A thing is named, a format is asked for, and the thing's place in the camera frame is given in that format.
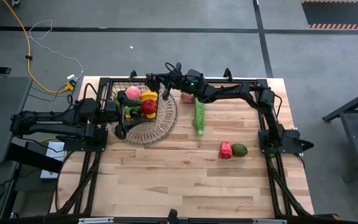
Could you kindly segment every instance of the white cable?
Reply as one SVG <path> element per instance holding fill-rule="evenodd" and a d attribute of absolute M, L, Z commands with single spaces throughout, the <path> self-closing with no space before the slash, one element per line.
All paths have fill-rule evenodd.
<path fill-rule="evenodd" d="M 32 37 L 32 35 L 31 35 L 31 30 L 32 30 L 36 25 L 38 25 L 38 24 L 40 24 L 40 23 L 42 23 L 42 22 L 50 22 L 50 29 L 49 29 L 49 30 L 44 34 L 44 36 L 42 36 L 41 38 Z M 81 73 L 80 73 L 80 75 L 79 75 L 78 77 L 75 77 L 75 78 L 78 80 L 78 79 L 80 79 L 80 78 L 82 77 L 82 75 L 84 74 L 84 68 L 82 67 L 82 64 L 81 64 L 77 59 L 71 58 L 71 57 L 66 57 L 66 56 L 62 55 L 61 53 L 59 53 L 59 52 L 56 52 L 56 51 L 51 50 L 49 47 L 42 46 L 40 43 L 38 43 L 38 42 L 36 41 L 36 40 L 42 40 L 42 39 L 44 39 L 44 38 L 47 36 L 47 34 L 52 30 L 52 23 L 53 23 L 53 21 L 50 20 L 50 19 L 48 19 L 48 20 L 46 20 L 46 21 L 40 21 L 40 22 L 36 23 L 36 24 L 35 24 L 34 26 L 32 26 L 31 29 L 29 30 L 29 38 L 30 38 L 32 41 L 34 41 L 36 44 L 38 44 L 38 46 L 40 46 L 40 47 L 43 48 L 43 49 L 48 49 L 48 50 L 49 50 L 50 52 L 52 52 L 52 53 L 59 54 L 60 56 L 62 56 L 62 57 L 65 58 L 65 59 L 70 59 L 70 60 L 76 61 L 76 62 L 80 65 L 80 67 L 81 67 Z"/>

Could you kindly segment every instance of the butcher block tabletop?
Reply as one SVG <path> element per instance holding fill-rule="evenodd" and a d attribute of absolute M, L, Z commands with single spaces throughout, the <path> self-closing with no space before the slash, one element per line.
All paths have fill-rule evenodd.
<path fill-rule="evenodd" d="M 84 77 L 80 96 L 85 83 L 97 88 L 100 78 Z M 294 125 L 284 80 L 268 78 L 267 81 L 283 99 L 278 120 L 291 129 Z M 257 136 L 260 129 L 257 111 L 240 99 L 205 104 L 204 136 L 198 137 L 193 124 L 194 105 L 182 103 L 177 90 L 171 94 L 178 105 L 178 119 L 165 139 L 149 146 L 136 146 L 122 142 L 109 132 L 91 215 L 167 217 L 174 208 L 181 217 L 273 218 L 267 168 Z M 87 97 L 95 97 L 91 88 Z M 219 159 L 222 141 L 241 143 L 249 153 L 245 157 Z M 84 152 L 74 152 L 63 166 L 58 183 L 60 207 L 78 185 L 83 156 Z M 283 154 L 282 160 L 288 188 L 313 213 L 300 158 Z M 278 197 L 284 212 L 280 190 Z"/>

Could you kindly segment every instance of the avocado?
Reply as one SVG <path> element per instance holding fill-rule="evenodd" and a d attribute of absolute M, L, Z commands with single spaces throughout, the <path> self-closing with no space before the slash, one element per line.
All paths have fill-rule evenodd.
<path fill-rule="evenodd" d="M 248 149 L 243 144 L 233 144 L 231 149 L 233 150 L 233 156 L 246 156 L 248 154 Z"/>

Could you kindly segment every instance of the wire basket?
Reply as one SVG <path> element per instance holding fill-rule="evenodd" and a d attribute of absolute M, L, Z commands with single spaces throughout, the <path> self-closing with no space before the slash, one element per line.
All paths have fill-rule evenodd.
<path fill-rule="evenodd" d="M 132 85 L 139 88 L 142 93 L 149 90 L 144 83 L 117 82 L 113 84 L 113 96 L 116 96 L 118 91 L 125 90 Z M 143 119 L 143 123 L 132 128 L 127 133 L 126 139 L 123 139 L 124 142 L 145 146 L 163 139 L 171 132 L 178 118 L 178 106 L 172 95 L 168 97 L 168 100 L 162 99 L 164 90 L 165 88 L 161 86 L 160 91 L 157 93 L 157 110 L 155 112 L 155 118 L 138 118 Z M 117 124 L 118 122 L 110 123 L 110 131 L 114 132 Z"/>

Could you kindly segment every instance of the concrete floor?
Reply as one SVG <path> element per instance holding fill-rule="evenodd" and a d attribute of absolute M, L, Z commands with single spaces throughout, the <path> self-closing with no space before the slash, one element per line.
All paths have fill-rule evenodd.
<path fill-rule="evenodd" d="M 299 0 L 259 4 L 265 29 L 309 29 Z M 26 26 L 52 19 L 54 26 L 257 28 L 252 0 L 22 0 L 16 12 Z M 0 2 L 0 26 L 16 25 Z M 325 124 L 321 119 L 358 95 L 358 35 L 266 35 L 266 41 L 273 75 L 285 79 L 294 122 L 315 144 L 305 153 L 314 212 L 358 221 L 358 182 L 346 185 L 341 179 L 354 162 L 346 135 L 339 120 Z M 85 75 L 161 72 L 164 62 L 179 61 L 184 70 L 208 76 L 221 76 L 229 67 L 235 77 L 266 77 L 258 34 L 51 32 L 41 43 L 77 58 Z M 0 31 L 0 66 L 11 67 L 12 76 L 27 76 L 26 52 L 22 32 Z M 34 44 L 32 55 L 33 73 L 51 89 L 80 71 L 76 62 Z M 66 107 L 65 98 L 46 103 L 31 97 L 25 106 L 37 111 Z M 21 195 L 15 209 L 25 216 L 45 214 L 48 205 L 39 200 L 44 197 L 40 192 Z"/>

